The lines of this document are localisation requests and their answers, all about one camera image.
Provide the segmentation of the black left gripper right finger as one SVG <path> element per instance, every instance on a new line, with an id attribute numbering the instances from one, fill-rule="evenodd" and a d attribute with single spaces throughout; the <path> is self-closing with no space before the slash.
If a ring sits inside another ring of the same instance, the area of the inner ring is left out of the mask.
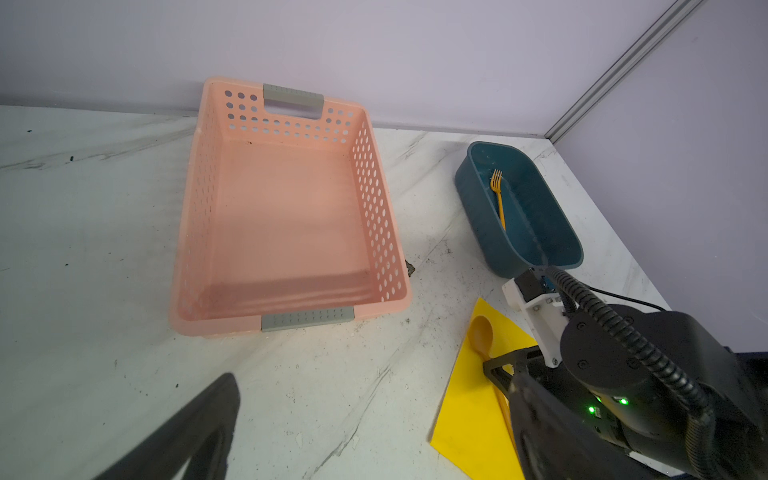
<path id="1" fill-rule="evenodd" d="M 657 472 L 589 430 L 525 373 L 509 389 L 516 452 L 527 479 L 655 479 Z"/>

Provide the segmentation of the yellow plastic fork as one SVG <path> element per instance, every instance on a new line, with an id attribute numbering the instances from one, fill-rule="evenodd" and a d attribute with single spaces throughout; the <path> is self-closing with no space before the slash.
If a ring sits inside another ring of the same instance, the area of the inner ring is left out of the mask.
<path id="1" fill-rule="evenodd" d="M 502 229 L 506 230 L 506 219 L 505 219 L 502 189 L 501 189 L 502 180 L 503 180 L 502 172 L 499 169 L 495 169 L 490 179 L 490 188 L 496 195 L 500 224 L 502 226 Z"/>

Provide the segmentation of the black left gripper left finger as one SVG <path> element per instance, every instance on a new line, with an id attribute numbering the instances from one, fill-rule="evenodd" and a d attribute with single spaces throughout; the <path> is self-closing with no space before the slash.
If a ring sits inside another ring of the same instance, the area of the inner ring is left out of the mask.
<path id="1" fill-rule="evenodd" d="M 240 407 L 235 376 L 225 373 L 99 479 L 224 479 Z"/>

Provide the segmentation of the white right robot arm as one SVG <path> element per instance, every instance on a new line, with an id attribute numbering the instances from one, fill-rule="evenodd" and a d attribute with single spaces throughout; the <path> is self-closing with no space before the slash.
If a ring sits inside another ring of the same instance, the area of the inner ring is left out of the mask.
<path id="1" fill-rule="evenodd" d="M 554 266 L 512 281 L 536 342 L 492 356 L 470 339 L 527 479 L 763 479 L 767 356 L 695 318 L 591 287 Z"/>

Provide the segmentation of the yellow plastic spoon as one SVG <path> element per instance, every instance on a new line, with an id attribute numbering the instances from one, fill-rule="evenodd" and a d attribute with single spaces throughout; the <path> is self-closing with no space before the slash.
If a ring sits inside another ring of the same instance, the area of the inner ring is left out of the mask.
<path id="1" fill-rule="evenodd" d="M 478 316 L 471 321 L 469 326 L 469 341 L 471 348 L 487 362 L 491 359 L 490 353 L 493 344 L 493 328 L 491 322 L 484 316 Z M 514 432 L 511 425 L 510 411 L 504 393 L 493 386 L 494 394 L 499 405 L 505 427 L 512 445 L 515 445 Z"/>

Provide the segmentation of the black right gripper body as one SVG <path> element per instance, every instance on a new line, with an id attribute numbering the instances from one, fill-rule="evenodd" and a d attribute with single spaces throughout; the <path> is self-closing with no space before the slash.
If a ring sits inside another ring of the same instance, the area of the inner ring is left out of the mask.
<path id="1" fill-rule="evenodd" d="M 483 362 L 483 371 L 507 401 L 515 452 L 526 479 L 634 479 L 636 463 L 530 373 L 537 347 Z"/>

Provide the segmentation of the yellow paper napkin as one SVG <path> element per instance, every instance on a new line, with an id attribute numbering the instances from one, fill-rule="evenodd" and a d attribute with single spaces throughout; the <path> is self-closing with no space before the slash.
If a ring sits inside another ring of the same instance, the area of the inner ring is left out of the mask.
<path id="1" fill-rule="evenodd" d="M 483 360 L 465 338 L 430 445 L 471 479 L 524 477 Z"/>

